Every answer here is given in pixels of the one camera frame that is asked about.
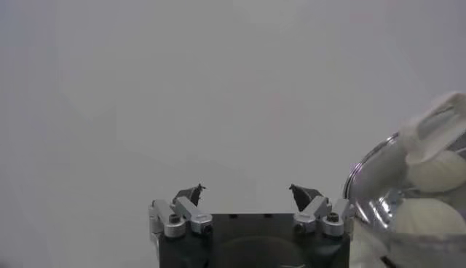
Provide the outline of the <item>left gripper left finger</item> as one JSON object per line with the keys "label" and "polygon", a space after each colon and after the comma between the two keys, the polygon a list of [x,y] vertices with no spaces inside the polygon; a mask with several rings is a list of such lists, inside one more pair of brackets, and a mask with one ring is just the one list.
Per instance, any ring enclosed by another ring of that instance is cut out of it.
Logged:
{"label": "left gripper left finger", "polygon": [[152,236],[183,237],[188,230],[195,235],[213,232],[213,215],[198,208],[202,184],[180,190],[171,202],[155,199],[149,205],[149,233]]}

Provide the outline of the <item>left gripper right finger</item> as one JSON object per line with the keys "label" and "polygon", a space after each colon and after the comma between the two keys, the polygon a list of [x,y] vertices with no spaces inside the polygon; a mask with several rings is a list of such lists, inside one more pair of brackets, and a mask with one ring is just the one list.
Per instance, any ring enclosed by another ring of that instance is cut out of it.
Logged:
{"label": "left gripper right finger", "polygon": [[316,189],[291,184],[298,211],[293,214],[293,232],[308,235],[320,232],[327,237],[352,236],[354,206],[348,199],[338,199],[334,204]]}

